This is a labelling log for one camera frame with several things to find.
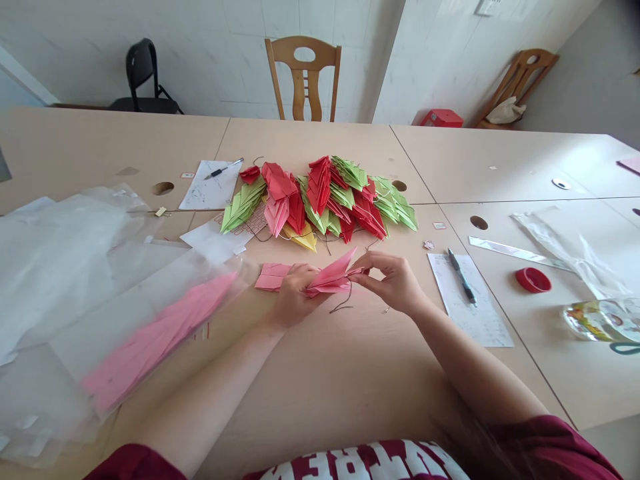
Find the hand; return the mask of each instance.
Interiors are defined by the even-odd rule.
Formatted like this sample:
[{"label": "hand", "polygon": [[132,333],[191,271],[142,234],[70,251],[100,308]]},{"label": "hand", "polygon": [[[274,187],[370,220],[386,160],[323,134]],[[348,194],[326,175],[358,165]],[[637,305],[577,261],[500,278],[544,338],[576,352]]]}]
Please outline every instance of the hand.
[{"label": "hand", "polygon": [[[352,268],[363,268],[366,273],[350,276],[351,280],[371,290],[394,310],[412,317],[425,308],[433,307],[433,302],[420,288],[406,258],[388,253],[370,251],[358,258]],[[385,278],[376,280],[368,275],[371,268],[380,270]]]},{"label": "hand", "polygon": [[328,293],[319,293],[314,298],[307,295],[307,287],[320,269],[306,263],[296,263],[282,280],[280,293],[270,313],[270,320],[277,325],[289,328],[304,320],[322,302],[330,297]]}]

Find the chair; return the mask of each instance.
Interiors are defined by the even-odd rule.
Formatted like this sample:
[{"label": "chair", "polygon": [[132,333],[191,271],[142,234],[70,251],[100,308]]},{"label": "chair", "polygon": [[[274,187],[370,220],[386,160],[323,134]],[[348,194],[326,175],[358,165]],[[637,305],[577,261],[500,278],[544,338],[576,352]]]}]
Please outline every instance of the chair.
[{"label": "chair", "polygon": [[[138,98],[135,91],[153,76],[153,98]],[[121,98],[109,106],[109,110],[136,111],[146,113],[185,113],[171,98],[164,87],[158,84],[158,62],[155,46],[148,38],[140,40],[127,52],[127,80],[131,98]],[[159,98],[164,93],[167,98]]]},{"label": "chair", "polygon": [[[334,47],[322,40],[311,37],[286,37],[280,40],[271,41],[265,39],[267,46],[267,57],[269,58],[269,68],[271,68],[271,78],[275,99],[278,104],[280,120],[285,119],[285,112],[282,108],[282,97],[280,96],[280,86],[278,85],[278,75],[275,71],[275,62],[286,63],[291,69],[293,76],[293,119],[305,119],[305,98],[309,99],[311,107],[311,121],[322,120],[322,105],[318,93],[318,78],[320,70],[331,65],[335,66],[333,71],[333,99],[331,100],[331,121],[335,118],[335,101],[338,94],[338,76],[340,75],[340,56],[342,47]],[[296,49],[306,47],[313,50],[315,58],[312,61],[297,60],[293,53]]]},{"label": "chair", "polygon": [[516,97],[516,105],[527,103],[529,96],[547,76],[549,70],[560,58],[551,52],[542,49],[522,50],[511,62],[507,74],[500,82],[488,104],[481,110],[478,120],[473,128],[509,130],[515,122],[495,125],[485,119],[490,112],[500,103],[510,97]]}]

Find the woman's left hand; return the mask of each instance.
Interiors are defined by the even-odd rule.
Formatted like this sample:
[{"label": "woman's left hand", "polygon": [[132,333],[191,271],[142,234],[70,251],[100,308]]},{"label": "woman's left hand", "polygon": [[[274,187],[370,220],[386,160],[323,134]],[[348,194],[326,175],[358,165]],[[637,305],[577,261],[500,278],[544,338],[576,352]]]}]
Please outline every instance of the woman's left hand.
[{"label": "woman's left hand", "polygon": [[314,298],[307,295],[307,287],[320,272],[320,269],[307,263],[296,263],[282,280],[280,293],[275,306],[269,314],[269,320],[287,329],[302,322],[322,302],[330,297],[328,293],[319,293]]}]

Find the electrical outlet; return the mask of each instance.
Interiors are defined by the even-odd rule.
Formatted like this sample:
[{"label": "electrical outlet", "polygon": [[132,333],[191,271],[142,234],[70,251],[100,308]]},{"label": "electrical outlet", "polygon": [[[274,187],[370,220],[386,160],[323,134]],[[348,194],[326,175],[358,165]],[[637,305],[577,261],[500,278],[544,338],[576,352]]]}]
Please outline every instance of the electrical outlet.
[{"label": "electrical outlet", "polygon": [[492,17],[498,12],[500,4],[501,0],[481,0],[475,14],[482,15],[483,17]]}]

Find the ruler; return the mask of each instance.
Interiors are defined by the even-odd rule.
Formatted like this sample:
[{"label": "ruler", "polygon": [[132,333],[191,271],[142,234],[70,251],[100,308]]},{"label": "ruler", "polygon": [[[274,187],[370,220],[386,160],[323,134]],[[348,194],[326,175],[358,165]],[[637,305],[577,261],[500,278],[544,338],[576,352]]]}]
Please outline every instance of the ruler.
[{"label": "ruler", "polygon": [[469,236],[469,244],[473,245],[474,247],[480,247],[486,250],[503,253],[504,255],[508,255],[510,257],[532,261],[534,263],[540,263],[541,265],[547,265],[549,267],[555,267],[573,272],[573,270],[571,270],[571,268],[562,260],[550,259],[548,257],[545,257],[544,255],[539,255],[537,253],[530,252],[528,250],[522,250],[516,247],[510,247],[508,245],[504,245],[502,243],[494,242],[491,240],[484,240],[477,237]]}]

